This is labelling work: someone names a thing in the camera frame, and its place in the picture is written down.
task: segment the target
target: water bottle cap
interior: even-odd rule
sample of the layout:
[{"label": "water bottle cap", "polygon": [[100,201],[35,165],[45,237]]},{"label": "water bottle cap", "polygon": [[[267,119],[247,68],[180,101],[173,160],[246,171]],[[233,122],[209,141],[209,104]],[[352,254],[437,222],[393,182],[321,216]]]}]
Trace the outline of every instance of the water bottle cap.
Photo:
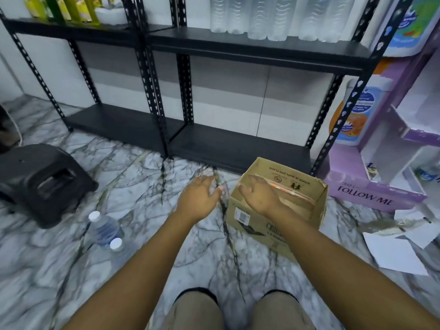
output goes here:
[{"label": "water bottle cap", "polygon": [[94,211],[88,215],[88,219],[91,222],[94,222],[94,221],[97,221],[100,216],[101,216],[101,213],[99,211]]},{"label": "water bottle cap", "polygon": [[110,242],[110,249],[112,250],[116,250],[118,249],[120,246],[122,245],[122,239],[120,238],[114,238],[111,242]]}]

